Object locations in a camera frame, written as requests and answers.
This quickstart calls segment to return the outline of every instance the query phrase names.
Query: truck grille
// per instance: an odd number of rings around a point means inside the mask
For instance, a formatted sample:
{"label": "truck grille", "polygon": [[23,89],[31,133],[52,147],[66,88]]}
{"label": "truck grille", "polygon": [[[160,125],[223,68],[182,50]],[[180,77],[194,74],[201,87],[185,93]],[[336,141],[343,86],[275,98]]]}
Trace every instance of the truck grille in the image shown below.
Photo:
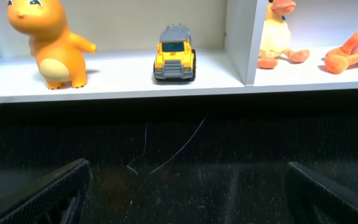
{"label": "truck grille", "polygon": [[164,65],[164,75],[167,78],[181,78],[180,60],[166,60]]}

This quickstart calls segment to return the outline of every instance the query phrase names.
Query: yellow belly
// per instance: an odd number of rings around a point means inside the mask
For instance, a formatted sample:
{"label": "yellow belly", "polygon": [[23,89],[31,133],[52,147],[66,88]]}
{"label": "yellow belly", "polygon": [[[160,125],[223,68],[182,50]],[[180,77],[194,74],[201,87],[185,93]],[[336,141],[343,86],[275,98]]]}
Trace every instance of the yellow belly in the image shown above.
{"label": "yellow belly", "polygon": [[291,32],[286,22],[268,20],[264,22],[260,50],[271,52],[278,57],[289,48]]}
{"label": "yellow belly", "polygon": [[58,60],[47,58],[43,59],[39,65],[41,75],[54,82],[68,81],[70,73],[68,68]]}

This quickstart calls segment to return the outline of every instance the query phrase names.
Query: truck windshield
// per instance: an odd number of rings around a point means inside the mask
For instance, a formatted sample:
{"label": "truck windshield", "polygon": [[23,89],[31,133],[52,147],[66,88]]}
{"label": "truck windshield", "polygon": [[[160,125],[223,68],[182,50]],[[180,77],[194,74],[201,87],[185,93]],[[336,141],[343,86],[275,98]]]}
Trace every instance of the truck windshield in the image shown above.
{"label": "truck windshield", "polygon": [[185,51],[183,42],[162,43],[162,52],[182,52]]}

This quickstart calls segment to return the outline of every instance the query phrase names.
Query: toy truck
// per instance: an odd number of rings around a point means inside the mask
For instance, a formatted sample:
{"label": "toy truck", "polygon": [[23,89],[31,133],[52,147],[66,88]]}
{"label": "toy truck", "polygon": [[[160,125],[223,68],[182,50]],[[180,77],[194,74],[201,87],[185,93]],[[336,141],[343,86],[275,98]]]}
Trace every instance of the toy truck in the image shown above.
{"label": "toy truck", "polygon": [[156,80],[194,81],[196,51],[191,46],[191,31],[184,25],[167,26],[157,45],[153,67]]}

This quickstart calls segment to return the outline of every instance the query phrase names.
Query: orange plush leg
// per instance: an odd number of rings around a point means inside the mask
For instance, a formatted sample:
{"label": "orange plush leg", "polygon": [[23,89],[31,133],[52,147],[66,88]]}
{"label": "orange plush leg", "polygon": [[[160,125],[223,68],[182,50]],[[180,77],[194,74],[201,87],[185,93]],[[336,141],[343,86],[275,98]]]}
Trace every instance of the orange plush leg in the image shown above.
{"label": "orange plush leg", "polygon": [[286,50],[284,51],[284,54],[295,63],[303,63],[309,58],[310,51],[300,50],[298,52],[294,52],[293,50]]}
{"label": "orange plush leg", "polygon": [[45,80],[45,81],[47,81],[48,89],[50,89],[50,90],[57,90],[65,85],[65,83],[62,83],[62,82],[53,82],[53,81],[49,81],[49,80]]}
{"label": "orange plush leg", "polygon": [[81,88],[84,87],[87,84],[87,82],[88,79],[86,77],[86,71],[83,70],[73,76],[73,79],[71,80],[71,85],[73,88]]}
{"label": "orange plush leg", "polygon": [[324,62],[327,69],[337,75],[345,71],[350,65],[358,63],[358,53],[349,56],[328,55]]}
{"label": "orange plush leg", "polygon": [[277,66],[277,59],[273,55],[266,54],[263,50],[259,51],[258,68],[273,69]]}
{"label": "orange plush leg", "polygon": [[346,41],[342,47],[338,47],[330,50],[326,57],[329,55],[340,55],[340,56],[349,56],[352,53],[354,47],[358,44],[358,31],[352,35],[352,37]]}

